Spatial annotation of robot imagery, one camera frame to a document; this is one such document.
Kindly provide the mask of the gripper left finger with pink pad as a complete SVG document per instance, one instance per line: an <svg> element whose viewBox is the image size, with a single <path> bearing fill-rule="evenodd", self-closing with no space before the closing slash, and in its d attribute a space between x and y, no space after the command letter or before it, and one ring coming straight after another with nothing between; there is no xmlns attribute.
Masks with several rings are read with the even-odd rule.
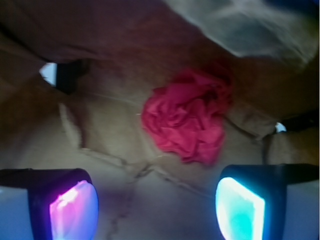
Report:
<svg viewBox="0 0 320 240"><path fill-rule="evenodd" d="M92 240L99 199L90 175L75 169L2 169L2 240Z"/></svg>

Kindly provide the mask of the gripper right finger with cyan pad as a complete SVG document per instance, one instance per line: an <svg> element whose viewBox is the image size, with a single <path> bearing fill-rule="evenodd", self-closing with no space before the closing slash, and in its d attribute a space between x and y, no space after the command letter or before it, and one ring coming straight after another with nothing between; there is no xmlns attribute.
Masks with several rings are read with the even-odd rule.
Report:
<svg viewBox="0 0 320 240"><path fill-rule="evenodd" d="M228 165L215 212L226 240L318 240L320 168L307 163Z"/></svg>

